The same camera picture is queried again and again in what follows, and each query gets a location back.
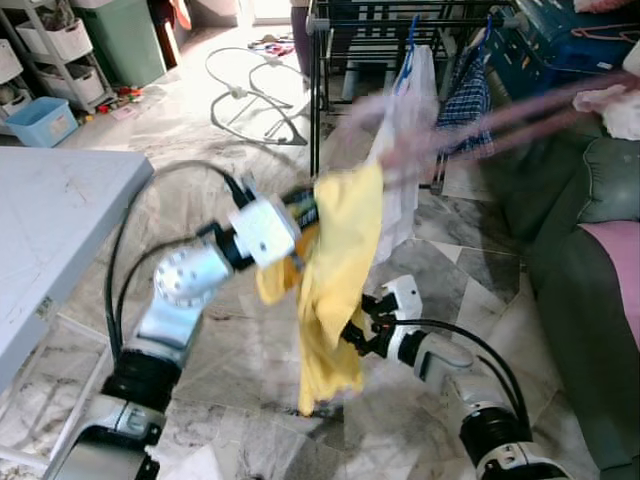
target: blue plastic basket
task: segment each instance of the blue plastic basket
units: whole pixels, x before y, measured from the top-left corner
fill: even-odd
[[[53,147],[68,137],[78,122],[62,98],[40,97],[6,120],[27,147]]]

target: metal rack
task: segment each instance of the metal rack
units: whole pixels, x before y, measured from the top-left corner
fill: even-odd
[[[95,113],[96,107],[98,105],[105,103],[111,98],[115,98],[115,95],[113,93],[113,90],[111,90],[109,82],[107,81],[107,78],[102,72],[102,69],[100,68],[100,65],[98,64],[98,61],[96,60],[93,52],[80,55],[78,58],[73,58],[71,60],[63,60],[62,58],[60,58],[60,55],[58,55],[58,51],[55,48],[55,45],[49,38],[49,35],[47,35],[47,31],[44,25],[42,24],[42,21],[40,20],[38,12],[36,11],[38,7],[52,4],[52,3],[55,3],[55,0],[0,0],[0,23],[4,26],[5,30],[7,30],[7,34],[9,35],[13,45],[15,46],[18,56],[23,60],[26,66],[33,72],[36,78],[38,78],[38,80],[42,84],[42,87],[44,88],[44,90],[47,92],[49,96],[55,97],[56,95],[54,94],[51,87],[47,84],[47,82],[42,80],[42,77],[40,75],[40,70],[36,66],[36,63],[54,65],[58,69],[58,72],[60,73],[64,81],[69,86],[69,90],[71,90],[71,92],[73,92],[73,94],[78,98],[78,106],[81,107],[82,110],[86,111],[87,113]],[[40,36],[40,39],[46,46],[47,51],[49,52],[48,55],[33,53],[26,48],[25,44],[22,42],[22,39],[20,38],[15,28],[13,27],[11,22],[9,22],[9,19],[4,13],[5,9],[22,10],[27,14],[29,21],[31,22],[33,27],[36,29],[36,31],[38,32],[38,35]],[[104,93],[100,97],[90,102],[85,101],[82,93],[78,90],[74,82],[74,79],[71,73],[69,72],[69,69],[67,68],[67,65],[69,63],[77,61],[80,58],[86,59],[89,66],[96,69],[96,72],[100,78],[100,82],[104,87]]]
[[[347,72],[357,68],[354,67],[357,63],[386,63],[386,69],[397,74],[406,54],[412,17],[420,14],[421,20],[414,31],[415,44],[428,45],[433,51],[440,98],[445,100],[447,78],[455,59],[473,32],[488,23],[486,16],[475,16],[474,8],[483,7],[488,11],[493,6],[510,4],[509,0],[312,0],[307,18],[307,34],[311,40],[310,175],[317,175],[320,169],[321,111],[328,112],[335,104],[350,103],[335,101],[329,96],[332,61],[346,61]],[[332,18],[339,7],[368,11],[363,15],[359,10],[357,19]],[[492,18],[493,28],[503,25],[503,19]],[[366,35],[366,32],[377,35]],[[337,40],[346,40],[356,48],[338,53],[334,49]]]
[[[11,52],[11,56],[13,56],[13,50],[11,49],[11,46],[8,45],[8,48]],[[32,99],[33,92],[22,78],[23,71],[24,69],[21,64],[19,64],[18,68],[13,72],[10,71],[9,73],[7,73],[6,70],[0,71],[0,86],[12,85],[13,87],[17,88],[18,91],[22,92],[23,99],[24,95],[28,96],[29,99]],[[4,121],[9,118],[9,113],[5,111],[5,108],[6,105],[4,108],[0,106],[0,135],[13,135],[11,129],[4,123]]]
[[[31,91],[27,83],[22,79],[21,75],[18,74],[11,80],[4,82],[2,85],[9,82],[13,82],[19,90],[26,91],[27,94],[33,99],[33,92]],[[4,121],[7,118],[9,118],[9,115],[4,111],[2,107],[0,107],[0,120],[2,120],[2,122],[0,122],[0,135],[14,135],[11,129],[4,124]]]

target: yellow cloth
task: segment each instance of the yellow cloth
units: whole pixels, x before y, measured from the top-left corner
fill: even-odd
[[[296,245],[304,271],[286,258],[257,273],[258,291],[267,304],[299,285],[298,409],[304,415],[313,413],[316,401],[340,390],[362,389],[358,354],[340,334],[349,319],[362,327],[360,302],[380,236],[382,189],[378,164],[321,179],[314,187],[320,225],[305,231]]]

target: pink cushion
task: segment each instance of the pink cushion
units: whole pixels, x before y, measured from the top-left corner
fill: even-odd
[[[574,9],[578,13],[604,13],[624,7],[633,0],[573,0]]]
[[[605,249],[618,275],[624,313],[640,348],[640,223],[583,223]]]

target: marble floor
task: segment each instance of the marble floor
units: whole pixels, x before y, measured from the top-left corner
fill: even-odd
[[[135,116],[98,117],[60,148],[139,151],[155,167],[211,161],[237,175],[251,172],[266,193],[306,181],[306,148],[251,146],[210,125],[209,104],[224,90],[207,76],[204,59],[214,48],[248,39],[238,30],[202,32],[185,48],[181,67],[145,89]],[[304,118],[296,121],[301,131],[308,129]],[[420,194],[414,237],[372,269],[370,289],[413,274],[423,315],[464,326],[494,346],[521,382],[535,440],[576,478],[595,480],[597,469],[540,328],[526,266],[499,208],[477,172],[460,169],[447,176],[445,195]],[[162,180],[133,217],[122,263],[232,208],[220,180],[209,172],[190,169]],[[102,278],[109,245],[108,239],[61,312],[100,332],[105,331]],[[126,306],[129,326],[147,300],[151,268],[134,282]],[[254,475],[268,480],[475,478],[448,428],[446,409],[406,367],[365,358],[362,394],[345,394],[311,418],[298,416],[294,299],[267,308],[253,281],[251,273],[237,276],[206,311],[166,429],[153,449],[162,465],[160,478],[218,478],[216,470],[225,480]],[[0,409],[3,444],[47,454],[103,348],[60,325],[17,401]],[[0,462],[0,479],[38,475]]]

